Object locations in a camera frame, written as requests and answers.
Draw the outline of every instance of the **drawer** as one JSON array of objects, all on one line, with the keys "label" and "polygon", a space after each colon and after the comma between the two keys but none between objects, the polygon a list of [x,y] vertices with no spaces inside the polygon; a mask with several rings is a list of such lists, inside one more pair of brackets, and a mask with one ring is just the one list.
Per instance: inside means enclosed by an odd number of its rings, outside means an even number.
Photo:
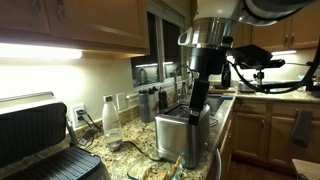
[{"label": "drawer", "polygon": [[318,103],[288,103],[273,102],[272,116],[295,118],[298,110],[308,110],[313,112],[313,120],[320,121],[320,104]]},{"label": "drawer", "polygon": [[234,103],[234,111],[249,114],[266,114],[267,101],[237,99]]}]

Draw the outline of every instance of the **under-cabinet light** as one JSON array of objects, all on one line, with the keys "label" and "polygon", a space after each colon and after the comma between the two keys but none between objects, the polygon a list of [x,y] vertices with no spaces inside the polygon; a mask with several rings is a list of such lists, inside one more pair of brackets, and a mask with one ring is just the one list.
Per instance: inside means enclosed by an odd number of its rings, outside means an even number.
[{"label": "under-cabinet light", "polygon": [[[165,62],[163,64],[168,65],[168,64],[173,64],[173,62]],[[151,66],[158,66],[158,63],[136,65],[136,67],[151,67]]]},{"label": "under-cabinet light", "polygon": [[79,59],[79,49],[0,43],[0,57],[23,59]]},{"label": "under-cabinet light", "polygon": [[286,55],[286,54],[294,54],[296,53],[296,50],[290,50],[290,51],[276,51],[276,52],[272,52],[271,54],[276,56],[276,55]]}]

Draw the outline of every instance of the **cabinet door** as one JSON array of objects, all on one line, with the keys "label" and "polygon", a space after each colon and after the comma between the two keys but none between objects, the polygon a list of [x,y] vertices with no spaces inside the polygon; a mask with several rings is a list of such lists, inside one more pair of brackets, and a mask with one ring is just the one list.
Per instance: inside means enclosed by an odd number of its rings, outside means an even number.
[{"label": "cabinet door", "polygon": [[268,51],[286,49],[289,43],[288,20],[279,21],[270,26],[253,26],[251,43]]},{"label": "cabinet door", "polygon": [[144,0],[46,0],[45,3],[53,36],[148,48]]},{"label": "cabinet door", "polygon": [[265,116],[234,113],[233,153],[261,160],[265,137]]},{"label": "cabinet door", "polygon": [[234,35],[233,48],[251,44],[251,25],[238,23]]},{"label": "cabinet door", "polygon": [[320,37],[320,1],[315,1],[291,18],[290,49],[316,48]]},{"label": "cabinet door", "polygon": [[0,0],[0,27],[50,33],[43,0]]},{"label": "cabinet door", "polygon": [[291,141],[294,119],[272,117],[269,140],[268,161],[293,169],[292,159],[320,162],[320,122],[312,121],[307,148],[297,146]]}]

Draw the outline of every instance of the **sink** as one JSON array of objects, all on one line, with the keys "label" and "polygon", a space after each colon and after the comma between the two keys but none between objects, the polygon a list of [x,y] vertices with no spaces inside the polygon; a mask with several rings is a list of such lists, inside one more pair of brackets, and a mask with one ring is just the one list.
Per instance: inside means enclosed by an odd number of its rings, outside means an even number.
[{"label": "sink", "polygon": [[210,106],[210,115],[214,116],[216,112],[218,111],[220,105],[223,103],[224,99],[220,96],[208,96],[205,104],[208,104]]}]

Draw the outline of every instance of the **window frame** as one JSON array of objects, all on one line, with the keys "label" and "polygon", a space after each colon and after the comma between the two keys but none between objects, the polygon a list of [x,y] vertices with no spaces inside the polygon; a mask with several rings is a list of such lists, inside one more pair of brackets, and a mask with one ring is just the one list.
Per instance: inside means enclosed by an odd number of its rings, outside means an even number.
[{"label": "window frame", "polygon": [[[143,86],[134,87],[134,92],[138,92],[141,89],[155,87],[167,87],[173,85],[173,77],[165,78],[164,62],[165,62],[165,51],[164,51],[164,40],[163,40],[163,24],[162,20],[166,20],[178,27],[180,27],[180,34],[185,32],[186,29],[186,17],[180,14],[178,11],[169,7],[162,1],[159,0],[148,0],[147,11],[155,15],[156,19],[156,38],[157,38],[157,52],[158,52],[158,68],[159,68],[159,82],[146,84]],[[186,53],[185,48],[181,46],[180,63],[186,63],[183,61],[183,54]]]}]

